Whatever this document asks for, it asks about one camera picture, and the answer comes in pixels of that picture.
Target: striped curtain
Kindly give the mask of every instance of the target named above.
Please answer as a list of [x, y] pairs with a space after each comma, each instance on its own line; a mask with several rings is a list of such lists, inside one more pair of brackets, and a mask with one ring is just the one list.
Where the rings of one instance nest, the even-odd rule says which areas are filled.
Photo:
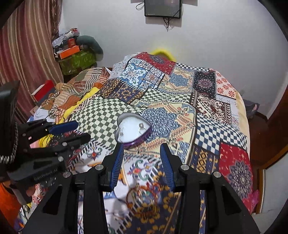
[[54, 8], [61, 2], [25, 0], [0, 30], [0, 85], [21, 81], [15, 111], [18, 122], [26, 122], [31, 115], [30, 110], [36, 105], [30, 95], [34, 90], [46, 80], [63, 82], [51, 45], [60, 18], [59, 9]]

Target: bed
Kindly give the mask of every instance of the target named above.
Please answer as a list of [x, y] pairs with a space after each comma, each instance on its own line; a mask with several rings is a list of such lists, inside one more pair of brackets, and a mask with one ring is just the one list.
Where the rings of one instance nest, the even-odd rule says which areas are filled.
[[[93, 77], [101, 80], [97, 89], [86, 93], [75, 106], [51, 112], [58, 122], [78, 121], [78, 129], [51, 137], [48, 145], [55, 145], [71, 134], [91, 134], [91, 141], [75, 151], [70, 162], [72, 172], [81, 173], [100, 164], [113, 151], [119, 115], [136, 113], [152, 124], [152, 134], [145, 142], [125, 150], [114, 191], [103, 193], [109, 233], [174, 232], [181, 195], [172, 193], [166, 184], [159, 155], [164, 142], [182, 163], [197, 171], [221, 172], [252, 212], [253, 175], [245, 106], [240, 94], [219, 72], [175, 63], [146, 52], [126, 56], [113, 66], [110, 74], [105, 68], [96, 70], [98, 74]], [[91, 71], [85, 72], [82, 86], [92, 79]], [[22, 207], [17, 224], [26, 223], [52, 183], [53, 179], [36, 186], [33, 202]], [[143, 215], [145, 205], [130, 202], [137, 184], [156, 194], [157, 208], [153, 214]], [[199, 233], [204, 233], [204, 191], [200, 197]], [[79, 234], [83, 233], [82, 212], [83, 192], [80, 192]]]

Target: bolt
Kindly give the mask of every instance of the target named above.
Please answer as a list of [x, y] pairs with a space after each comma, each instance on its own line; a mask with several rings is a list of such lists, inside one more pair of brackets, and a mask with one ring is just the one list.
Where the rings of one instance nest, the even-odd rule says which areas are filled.
[[59, 162], [63, 162], [63, 161], [64, 161], [64, 158], [63, 158], [62, 156], [59, 156], [59, 157], [58, 157], [58, 161], [59, 161]]
[[98, 171], [102, 170], [103, 168], [104, 168], [104, 166], [102, 164], [98, 164], [95, 166], [95, 169]]
[[183, 164], [183, 165], [181, 165], [181, 169], [183, 171], [187, 171], [189, 169], [189, 166], [187, 164]]
[[221, 177], [221, 173], [216, 171], [213, 173], [213, 175], [216, 177], [216, 178], [220, 178]]
[[63, 173], [63, 177], [64, 178], [67, 178], [67, 177], [69, 177], [71, 175], [71, 172], [69, 172], [69, 171], [65, 171], [64, 173]]

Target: yellow cloth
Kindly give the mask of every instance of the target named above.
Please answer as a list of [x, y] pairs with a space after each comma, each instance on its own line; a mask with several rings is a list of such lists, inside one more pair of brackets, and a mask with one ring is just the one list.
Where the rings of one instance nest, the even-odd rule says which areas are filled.
[[[79, 101], [77, 102], [77, 104], [75, 106], [71, 106], [69, 109], [67, 109], [62, 117], [62, 119], [59, 121], [59, 124], [63, 123], [65, 119], [68, 118], [68, 116], [72, 113], [72, 111], [74, 111], [82, 102], [84, 102], [86, 99], [88, 99], [89, 97], [91, 97], [92, 95], [94, 95], [95, 93], [97, 93], [99, 91], [98, 88], [93, 87], [90, 92], [88, 92], [87, 94], [85, 94], [85, 96]], [[53, 135], [49, 134], [45, 137], [42, 137], [39, 140], [39, 145], [40, 147], [46, 147], [49, 143], [49, 141], [52, 139]]]

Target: pink flower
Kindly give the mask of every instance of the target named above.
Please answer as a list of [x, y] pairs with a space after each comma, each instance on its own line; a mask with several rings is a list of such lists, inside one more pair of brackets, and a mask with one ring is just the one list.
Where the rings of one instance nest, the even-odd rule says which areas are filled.
[[226, 80], [224, 77], [222, 77], [221, 80], [222, 80], [223, 82], [227, 82], [227, 80]]
[[223, 81], [220, 80], [220, 79], [217, 79], [216, 82], [217, 82], [217, 84], [222, 84], [223, 83]]
[[231, 90], [228, 92], [228, 95], [229, 95], [230, 97], [235, 97], [235, 93], [234, 93], [233, 91], [231, 91]]
[[226, 85], [226, 84], [224, 84], [223, 86], [222, 86], [224, 89], [229, 89], [229, 86], [228, 85]]
[[224, 91], [224, 90], [223, 90], [222, 88], [220, 88], [220, 87], [217, 88], [217, 93], [220, 93], [220, 94], [221, 94], [221, 93], [223, 93], [223, 91]]

